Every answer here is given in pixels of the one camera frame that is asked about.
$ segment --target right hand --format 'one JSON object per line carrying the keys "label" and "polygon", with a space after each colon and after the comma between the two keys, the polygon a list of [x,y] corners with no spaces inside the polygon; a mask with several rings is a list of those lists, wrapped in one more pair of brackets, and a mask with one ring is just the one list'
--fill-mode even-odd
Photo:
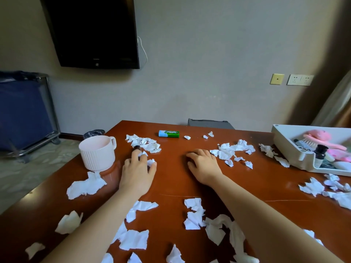
{"label": "right hand", "polygon": [[216,157],[211,155],[208,150],[196,149],[186,156],[195,162],[195,164],[188,162],[188,167],[201,184],[211,186],[211,182],[216,177],[223,175]]}

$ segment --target wall outlet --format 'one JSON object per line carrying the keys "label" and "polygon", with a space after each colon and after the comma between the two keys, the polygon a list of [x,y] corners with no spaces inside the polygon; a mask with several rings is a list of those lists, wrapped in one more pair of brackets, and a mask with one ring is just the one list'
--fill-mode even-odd
{"label": "wall outlet", "polygon": [[296,86],[309,86],[313,80],[313,75],[294,75],[291,74],[287,85],[296,85]]}

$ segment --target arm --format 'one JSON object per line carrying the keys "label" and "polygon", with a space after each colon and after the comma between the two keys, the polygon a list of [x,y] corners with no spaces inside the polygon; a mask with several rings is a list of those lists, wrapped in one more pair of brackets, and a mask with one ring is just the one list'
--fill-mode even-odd
{"label": "arm", "polygon": [[153,163],[147,172],[147,156],[132,152],[122,169],[119,190],[73,233],[68,235],[42,263],[100,263],[118,228],[133,204],[151,186],[156,172]]}
{"label": "arm", "polygon": [[187,154],[196,179],[213,188],[263,262],[342,262],[300,227],[222,174],[207,150]]}

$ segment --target cart wheel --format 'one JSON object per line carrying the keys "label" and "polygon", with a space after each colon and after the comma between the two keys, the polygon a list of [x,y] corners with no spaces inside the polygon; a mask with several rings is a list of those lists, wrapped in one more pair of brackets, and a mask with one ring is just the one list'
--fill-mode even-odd
{"label": "cart wheel", "polygon": [[55,145],[59,145],[61,143],[61,140],[58,137],[55,137],[51,142]]}

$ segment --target light switch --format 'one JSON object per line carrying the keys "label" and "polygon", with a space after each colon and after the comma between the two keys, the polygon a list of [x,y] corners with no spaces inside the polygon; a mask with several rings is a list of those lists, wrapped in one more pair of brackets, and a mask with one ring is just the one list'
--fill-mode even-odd
{"label": "light switch", "polygon": [[271,85],[281,85],[283,83],[284,74],[273,74]]}

